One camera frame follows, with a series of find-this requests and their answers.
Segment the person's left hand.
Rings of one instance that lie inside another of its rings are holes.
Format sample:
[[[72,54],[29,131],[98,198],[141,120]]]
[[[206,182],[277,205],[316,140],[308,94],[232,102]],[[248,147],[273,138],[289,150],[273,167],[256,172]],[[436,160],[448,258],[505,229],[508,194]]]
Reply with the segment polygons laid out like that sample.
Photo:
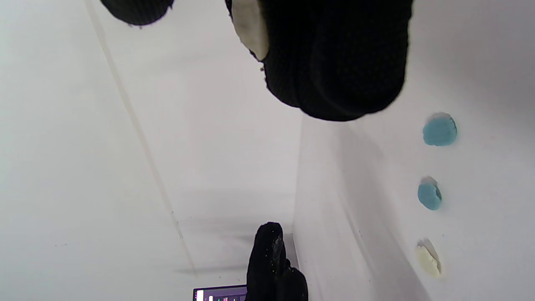
[[[287,259],[279,223],[261,225],[255,235],[246,276],[247,301],[307,301],[306,278]]]

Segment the person's right hand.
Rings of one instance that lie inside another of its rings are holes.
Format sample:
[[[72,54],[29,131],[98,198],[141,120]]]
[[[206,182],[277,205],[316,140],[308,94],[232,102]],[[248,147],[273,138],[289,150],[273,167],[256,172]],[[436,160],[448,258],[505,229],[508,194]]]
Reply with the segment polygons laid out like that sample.
[[[266,88],[310,117],[348,122],[405,83],[412,0],[226,0]]]

